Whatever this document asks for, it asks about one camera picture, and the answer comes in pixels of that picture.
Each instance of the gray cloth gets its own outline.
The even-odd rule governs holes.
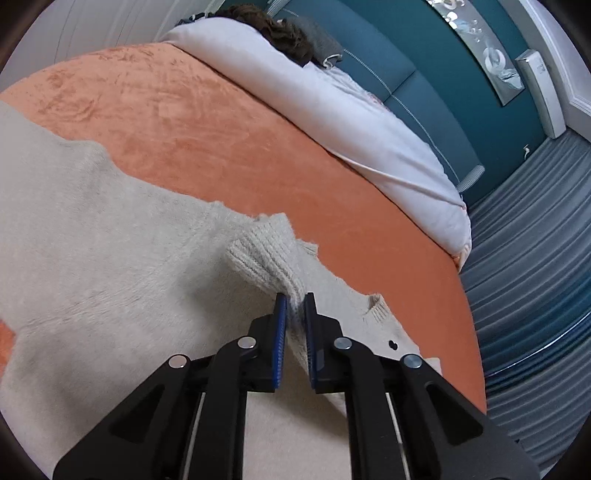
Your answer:
[[[343,58],[344,49],[341,44],[311,18],[289,17],[284,21],[299,27],[305,33],[312,45],[312,58],[318,65],[330,69]]]
[[[305,292],[378,355],[418,352],[383,298],[324,268],[285,215],[255,220],[124,175],[101,145],[66,141],[3,102],[0,239],[0,318],[17,335],[0,408],[48,476],[169,356],[215,353],[277,291],[292,301],[290,348],[280,391],[249,396],[246,480],[350,477],[345,418],[303,368]]]
[[[591,144],[567,130],[470,214],[461,274],[488,414],[541,468],[591,408]]]

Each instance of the blue gripper pad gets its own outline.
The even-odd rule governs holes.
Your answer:
[[[283,353],[285,349],[285,328],[287,326],[287,297],[277,294],[275,309],[273,310],[273,321],[277,326],[272,350],[273,383],[275,388],[281,384],[283,372]]]

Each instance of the orange velvet bedspread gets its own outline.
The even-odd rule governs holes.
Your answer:
[[[452,259],[373,185],[281,115],[168,44],[59,63],[0,94],[70,140],[102,143],[124,172],[248,215],[285,212],[327,268],[380,292],[425,356],[485,411],[469,306]],[[0,327],[0,365],[11,332]]]

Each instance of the white knit sweater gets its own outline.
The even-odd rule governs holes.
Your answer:
[[[418,352],[382,297],[325,269],[285,215],[254,220],[126,176],[99,144],[59,138],[3,102],[0,242],[0,318],[17,334],[0,408],[49,476],[170,355],[215,353],[278,291],[291,299],[291,350],[279,392],[249,396],[247,480],[350,475],[345,419],[297,366],[307,291],[375,353]]]

